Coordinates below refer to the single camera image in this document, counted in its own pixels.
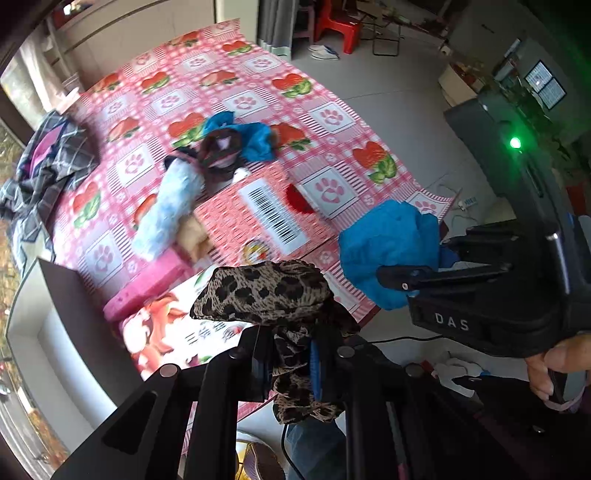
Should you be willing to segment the person right hand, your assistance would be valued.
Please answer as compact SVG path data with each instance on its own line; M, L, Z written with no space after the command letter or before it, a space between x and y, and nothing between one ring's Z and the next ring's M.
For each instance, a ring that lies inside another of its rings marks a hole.
M550 370L565 374L590 374L591 336L589 333L579 334L560 342L546 353L526 358L525 362L530 388L541 400L548 401L554 393Z

